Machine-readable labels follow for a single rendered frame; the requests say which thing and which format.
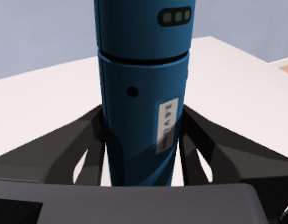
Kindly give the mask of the dark blue nut driver barrel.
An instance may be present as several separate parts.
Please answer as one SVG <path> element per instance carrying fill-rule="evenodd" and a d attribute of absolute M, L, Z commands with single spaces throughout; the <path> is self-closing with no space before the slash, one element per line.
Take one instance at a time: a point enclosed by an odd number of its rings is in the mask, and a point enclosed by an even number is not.
<path fill-rule="evenodd" d="M 171 186 L 196 0 L 94 0 L 111 186 Z"/>

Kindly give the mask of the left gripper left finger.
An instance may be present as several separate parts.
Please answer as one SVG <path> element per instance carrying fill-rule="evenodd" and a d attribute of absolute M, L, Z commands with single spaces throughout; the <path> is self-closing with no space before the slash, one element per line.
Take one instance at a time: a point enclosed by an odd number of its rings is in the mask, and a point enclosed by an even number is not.
<path fill-rule="evenodd" d="M 103 107 L 99 104 L 75 121 L 0 155 L 0 178 L 101 186 L 105 146 Z M 85 152 L 74 183 L 75 167 Z"/>

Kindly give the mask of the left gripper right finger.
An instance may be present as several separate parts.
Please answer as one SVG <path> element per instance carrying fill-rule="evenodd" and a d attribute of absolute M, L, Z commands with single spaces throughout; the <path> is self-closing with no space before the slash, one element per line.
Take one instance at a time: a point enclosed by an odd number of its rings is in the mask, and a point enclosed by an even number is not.
<path fill-rule="evenodd" d="M 268 221 L 278 221 L 287 209 L 288 157 L 208 120 L 185 104 L 178 140 L 184 186 L 246 183 L 255 188 Z M 197 149 L 211 168 L 212 184 Z"/>

